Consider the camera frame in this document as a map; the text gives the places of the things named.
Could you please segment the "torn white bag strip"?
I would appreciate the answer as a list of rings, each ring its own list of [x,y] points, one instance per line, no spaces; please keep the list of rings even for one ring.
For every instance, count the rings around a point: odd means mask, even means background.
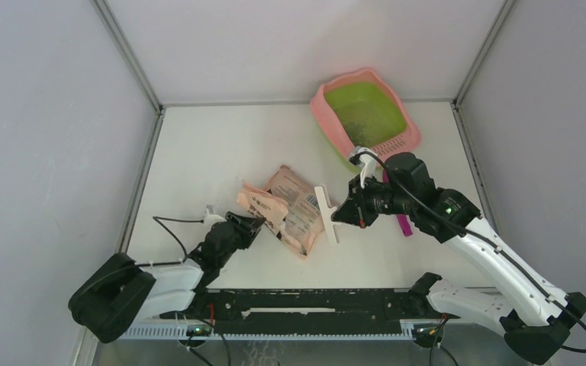
[[[318,201],[318,207],[324,224],[327,240],[331,246],[338,246],[339,239],[336,234],[336,226],[338,226],[339,223],[332,219],[332,215],[336,212],[337,207],[334,207],[331,204],[330,197],[324,185],[315,186],[314,192]]]

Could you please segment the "cat litter bag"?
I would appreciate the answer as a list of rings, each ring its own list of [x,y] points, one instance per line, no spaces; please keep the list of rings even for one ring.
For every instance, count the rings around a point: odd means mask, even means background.
[[[244,182],[237,203],[263,219],[271,233],[302,259],[308,257],[315,239],[324,231],[314,187],[286,165],[281,165],[262,188]]]

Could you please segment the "magenta plastic scoop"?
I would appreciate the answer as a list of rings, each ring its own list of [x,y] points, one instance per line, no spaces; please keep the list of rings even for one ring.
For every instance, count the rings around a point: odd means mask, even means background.
[[[390,182],[389,181],[389,178],[388,178],[387,172],[383,172],[382,173],[382,181],[384,183],[389,183]],[[397,218],[398,224],[399,224],[399,226],[401,228],[401,231],[402,231],[403,235],[406,236],[406,237],[412,236],[413,235],[413,231],[411,229],[411,225],[410,225],[410,222],[409,222],[407,216],[406,215],[403,215],[403,214],[398,214],[396,216],[396,218]]]

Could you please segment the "pink green litter box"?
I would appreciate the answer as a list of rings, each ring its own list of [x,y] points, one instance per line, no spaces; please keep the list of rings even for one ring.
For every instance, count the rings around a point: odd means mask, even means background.
[[[344,121],[358,119],[378,126],[385,136],[370,149],[382,160],[412,152],[422,142],[422,133],[402,100],[372,68],[357,69],[321,84],[310,109],[327,141],[352,172],[357,168],[348,155],[355,146],[343,129]]]

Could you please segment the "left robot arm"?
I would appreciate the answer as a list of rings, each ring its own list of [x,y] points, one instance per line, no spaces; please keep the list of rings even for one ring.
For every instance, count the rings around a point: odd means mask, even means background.
[[[138,263],[123,252],[112,255],[70,297],[73,320],[109,343],[136,321],[179,310],[202,316],[208,308],[203,292],[236,251],[252,245],[265,220],[232,212],[220,216],[207,207],[192,222],[210,229],[193,249],[178,240],[183,256],[175,261]]]

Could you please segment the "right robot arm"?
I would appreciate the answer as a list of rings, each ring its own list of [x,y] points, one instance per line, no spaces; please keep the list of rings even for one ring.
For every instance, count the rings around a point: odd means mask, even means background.
[[[359,167],[345,201],[333,207],[322,187],[320,202],[327,237],[344,223],[361,229],[381,215],[404,215],[422,233],[468,260],[497,289],[495,295],[460,287],[427,272],[411,288],[411,309],[421,317],[457,316],[500,335],[523,360],[545,364],[566,349],[574,326],[583,325],[586,296],[566,292],[529,266],[494,231],[481,211],[460,191],[439,188],[423,160],[402,152],[380,159],[367,148],[349,161]]]

